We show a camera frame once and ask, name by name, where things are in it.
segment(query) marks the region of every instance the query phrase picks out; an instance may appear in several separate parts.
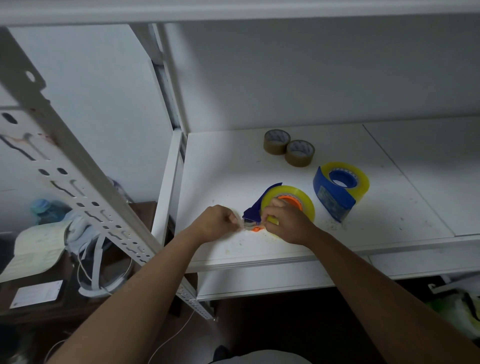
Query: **perforated metal post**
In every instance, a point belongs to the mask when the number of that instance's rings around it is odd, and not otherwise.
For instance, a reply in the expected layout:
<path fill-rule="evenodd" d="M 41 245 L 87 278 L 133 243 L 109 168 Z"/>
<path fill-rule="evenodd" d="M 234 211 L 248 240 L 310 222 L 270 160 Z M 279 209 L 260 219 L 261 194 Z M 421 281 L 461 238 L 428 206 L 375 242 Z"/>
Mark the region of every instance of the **perforated metal post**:
<path fill-rule="evenodd" d="M 33 181 L 48 186 L 137 263 L 148 262 L 162 244 L 43 97 L 45 81 L 6 28 L 0 28 L 0 83 L 13 100 L 0 107 L 0 143 L 18 152 Z M 185 278 L 177 295 L 213 318 Z"/>

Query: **floor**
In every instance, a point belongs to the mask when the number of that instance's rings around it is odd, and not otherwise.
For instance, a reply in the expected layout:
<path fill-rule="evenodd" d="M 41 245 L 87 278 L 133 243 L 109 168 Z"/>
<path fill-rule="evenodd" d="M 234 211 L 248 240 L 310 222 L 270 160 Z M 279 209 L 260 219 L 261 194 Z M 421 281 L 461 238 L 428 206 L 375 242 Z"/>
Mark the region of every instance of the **floor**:
<path fill-rule="evenodd" d="M 423 301 L 428 283 L 440 277 L 398 281 Z M 155 354 L 151 364 L 206 364 L 222 344 L 235 355 L 273 349 L 294 352 L 313 364 L 385 361 L 335 288 L 268 294 L 216 301 L 216 321 L 193 314 L 184 330 Z M 192 311 L 169 316 L 153 350 L 175 334 Z"/>

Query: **orange plastic piece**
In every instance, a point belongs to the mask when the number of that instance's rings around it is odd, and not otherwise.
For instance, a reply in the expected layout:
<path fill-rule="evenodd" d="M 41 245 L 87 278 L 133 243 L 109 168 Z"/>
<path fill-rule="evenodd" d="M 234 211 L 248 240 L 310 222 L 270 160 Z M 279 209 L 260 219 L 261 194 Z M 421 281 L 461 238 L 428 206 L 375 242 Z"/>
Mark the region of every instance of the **orange plastic piece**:
<path fill-rule="evenodd" d="M 285 195 L 285 196 L 279 196 L 277 197 L 279 200 L 285 200 L 289 204 L 295 206 L 298 210 L 303 211 L 303 207 L 301 205 L 301 202 L 297 200 L 295 197 L 290 196 L 290 195 Z"/>

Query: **shelf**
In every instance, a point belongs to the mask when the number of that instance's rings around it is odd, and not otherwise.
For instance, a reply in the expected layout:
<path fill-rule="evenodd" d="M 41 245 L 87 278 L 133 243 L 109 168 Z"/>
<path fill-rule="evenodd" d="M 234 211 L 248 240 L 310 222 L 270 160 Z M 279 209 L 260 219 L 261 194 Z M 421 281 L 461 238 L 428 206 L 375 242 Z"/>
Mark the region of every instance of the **shelf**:
<path fill-rule="evenodd" d="M 480 12 L 478 0 L 2 0 L 0 24 L 58 25 Z"/>
<path fill-rule="evenodd" d="M 192 133 L 188 137 L 177 231 L 205 208 L 220 204 L 240 216 L 270 185 L 283 182 L 303 190 L 314 203 L 315 224 L 360 255 L 427 249 L 477 241 L 454 237 L 415 187 L 361 124 L 284 128 L 292 139 L 316 149 L 311 165 L 296 168 L 283 156 L 263 150 L 267 129 Z M 363 170 L 370 190 L 344 223 L 335 222 L 316 197 L 317 167 L 343 161 Z M 285 243 L 266 231 L 241 231 L 207 243 L 194 255 L 188 272 L 253 267 L 314 260 L 303 246 Z"/>
<path fill-rule="evenodd" d="M 366 128 L 455 235 L 480 232 L 480 118 Z"/>
<path fill-rule="evenodd" d="M 480 270 L 480 247 L 462 246 L 369 256 L 392 279 Z M 198 273 L 199 301 L 331 287 L 318 260 Z"/>

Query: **sheet of paper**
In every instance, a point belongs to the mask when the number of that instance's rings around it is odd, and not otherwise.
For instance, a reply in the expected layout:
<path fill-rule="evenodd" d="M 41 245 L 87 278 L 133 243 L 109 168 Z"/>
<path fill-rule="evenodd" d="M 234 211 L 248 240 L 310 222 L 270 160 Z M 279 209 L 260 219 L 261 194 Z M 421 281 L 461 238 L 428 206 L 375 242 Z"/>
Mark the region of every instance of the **sheet of paper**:
<path fill-rule="evenodd" d="M 13 259 L 0 274 L 0 283 L 52 268 L 65 249 L 65 232 L 70 223 L 37 225 L 21 232 L 15 240 Z"/>
<path fill-rule="evenodd" d="M 59 295 L 62 282 L 62 280 L 56 280 L 54 282 L 21 287 L 13 298 L 10 308 L 54 301 Z"/>

